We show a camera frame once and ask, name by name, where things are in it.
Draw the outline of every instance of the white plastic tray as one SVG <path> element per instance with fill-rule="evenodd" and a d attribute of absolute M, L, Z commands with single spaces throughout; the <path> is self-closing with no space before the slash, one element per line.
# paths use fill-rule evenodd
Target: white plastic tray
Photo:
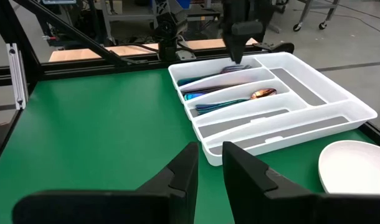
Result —
<path fill-rule="evenodd" d="M 224 141 L 231 141 L 256 156 L 355 129 L 377 117 L 368 105 L 292 54 L 249 55 L 243 57 L 241 64 L 253 68 L 183 86 L 178 86 L 178 80 L 219 73 L 234 62 L 222 58 L 168 68 L 184 110 L 213 166 L 222 165 Z M 187 101 L 182 94 L 182 91 L 233 84 L 238 85 Z M 249 98 L 264 88 L 274 88 L 277 94 L 203 115 L 196 113 L 198 104 Z"/>

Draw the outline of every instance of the green table surface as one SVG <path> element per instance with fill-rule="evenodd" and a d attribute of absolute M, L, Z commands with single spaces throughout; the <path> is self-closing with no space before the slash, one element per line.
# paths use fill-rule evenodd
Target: green table surface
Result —
<path fill-rule="evenodd" d="M 358 130 L 258 156 L 322 192 L 318 157 L 329 143 L 371 142 Z M 46 189 L 133 190 L 197 141 L 167 69 L 37 84 L 0 158 L 0 224 L 23 196 Z M 233 223 L 222 167 L 199 150 L 196 223 Z"/>

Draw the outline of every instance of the gray floor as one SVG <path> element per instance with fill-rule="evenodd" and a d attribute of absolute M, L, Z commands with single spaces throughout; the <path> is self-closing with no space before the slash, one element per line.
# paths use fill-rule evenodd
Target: gray floor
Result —
<path fill-rule="evenodd" d="M 342 0 L 345 6 L 364 11 L 380 17 L 380 2 L 361 0 Z M 319 30 L 325 15 L 311 12 L 303 23 L 301 31 L 294 32 L 292 27 L 298 23 L 300 11 L 304 4 L 290 0 L 284 14 L 276 14 L 273 23 L 282 31 L 276 34 L 267 31 L 265 41 L 270 43 L 292 42 L 295 44 L 295 55 L 315 68 L 335 67 L 358 63 L 380 62 L 380 19 L 367 16 L 343 7 L 338 7 L 336 15 L 325 30 Z M 16 11 L 24 30 L 42 62 L 48 61 L 53 48 L 42 40 L 42 32 L 34 15 L 19 7 Z M 358 19 L 341 17 L 353 16 L 375 27 L 367 26 Z M 0 37 L 0 65 L 7 64 L 4 42 Z M 323 72 L 327 77 L 340 84 L 369 106 L 374 108 L 379 117 L 373 121 L 380 127 L 380 66 L 352 68 Z M 10 87 L 0 88 L 0 104 L 11 104 L 13 101 Z M 11 111 L 0 112 L 0 123 L 11 118 Z"/>

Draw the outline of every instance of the black metal frame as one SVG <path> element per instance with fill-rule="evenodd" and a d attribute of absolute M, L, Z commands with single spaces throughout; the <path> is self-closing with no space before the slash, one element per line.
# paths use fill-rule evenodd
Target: black metal frame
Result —
<path fill-rule="evenodd" d="M 102 57 L 98 59 L 75 60 L 69 62 L 39 63 L 32 45 L 29 43 L 9 1 L 0 0 L 0 33 L 6 43 L 17 43 L 22 52 L 27 82 L 29 83 L 29 95 L 33 92 L 36 83 L 43 80 L 152 70 L 157 68 L 167 68 L 169 65 L 175 63 L 182 63 L 181 61 L 162 62 L 158 59 L 157 54 L 134 55 L 125 58 L 119 57 L 117 54 L 109 52 L 99 46 L 94 40 L 84 36 L 84 34 L 77 29 L 70 27 L 64 21 L 61 21 L 37 2 L 33 0 L 15 0 L 15 2 L 30 10 L 36 16 L 43 17 L 53 26 L 62 28 L 66 33 L 71 34 L 73 39 L 77 39 L 81 44 L 87 46 L 90 50 Z M 245 55 L 266 53 L 268 53 L 267 50 L 256 45 L 247 46 L 244 51 Z M 210 60 L 229 56 L 226 48 L 195 50 L 194 54 L 196 59 L 193 61 Z M 0 67 L 0 86 L 6 85 L 11 85 L 10 70 L 9 67 Z M 13 116 L 9 132 L 0 145 L 0 155 L 6 146 L 21 113 L 22 110 L 18 110 Z M 379 128 L 375 127 L 375 125 L 370 122 L 367 122 L 363 124 L 359 130 L 380 146 Z"/>

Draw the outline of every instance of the white plate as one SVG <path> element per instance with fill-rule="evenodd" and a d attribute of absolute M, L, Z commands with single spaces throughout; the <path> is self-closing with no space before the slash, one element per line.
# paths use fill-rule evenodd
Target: white plate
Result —
<path fill-rule="evenodd" d="M 319 157 L 319 176 L 330 194 L 380 194 L 380 147 L 337 141 Z"/>

